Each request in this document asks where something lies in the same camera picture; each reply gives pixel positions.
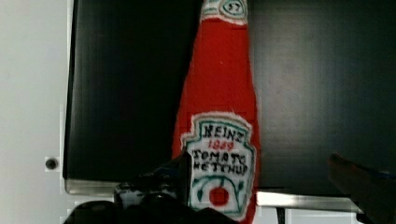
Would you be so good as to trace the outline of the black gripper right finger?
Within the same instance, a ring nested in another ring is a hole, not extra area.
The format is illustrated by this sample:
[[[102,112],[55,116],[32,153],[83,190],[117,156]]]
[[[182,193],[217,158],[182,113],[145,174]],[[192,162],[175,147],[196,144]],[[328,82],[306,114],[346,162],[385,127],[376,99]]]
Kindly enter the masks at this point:
[[[395,224],[395,175],[364,167],[337,153],[328,163],[331,182],[359,207],[370,224]]]

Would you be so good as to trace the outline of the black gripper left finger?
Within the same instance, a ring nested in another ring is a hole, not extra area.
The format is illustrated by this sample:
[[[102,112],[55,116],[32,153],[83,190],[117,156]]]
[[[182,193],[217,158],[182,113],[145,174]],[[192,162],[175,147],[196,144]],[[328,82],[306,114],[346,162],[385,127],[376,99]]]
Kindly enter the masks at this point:
[[[182,153],[151,173],[114,188],[112,202],[75,207],[63,224],[237,224],[212,209],[188,206],[191,155]]]

